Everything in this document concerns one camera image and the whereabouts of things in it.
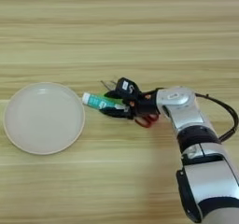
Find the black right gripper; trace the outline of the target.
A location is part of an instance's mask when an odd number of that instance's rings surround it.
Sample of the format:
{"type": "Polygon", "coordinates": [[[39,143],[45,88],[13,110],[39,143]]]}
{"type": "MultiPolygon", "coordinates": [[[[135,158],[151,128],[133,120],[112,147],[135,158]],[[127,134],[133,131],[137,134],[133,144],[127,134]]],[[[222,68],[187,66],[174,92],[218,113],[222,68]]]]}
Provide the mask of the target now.
{"type": "MultiPolygon", "coordinates": [[[[128,107],[117,109],[116,107],[105,107],[100,112],[112,118],[133,119],[147,118],[157,119],[160,111],[156,105],[156,96],[158,90],[139,92],[135,97],[123,100],[128,107]]],[[[123,96],[119,91],[112,90],[105,94],[106,98],[122,100],[123,96]]]]}

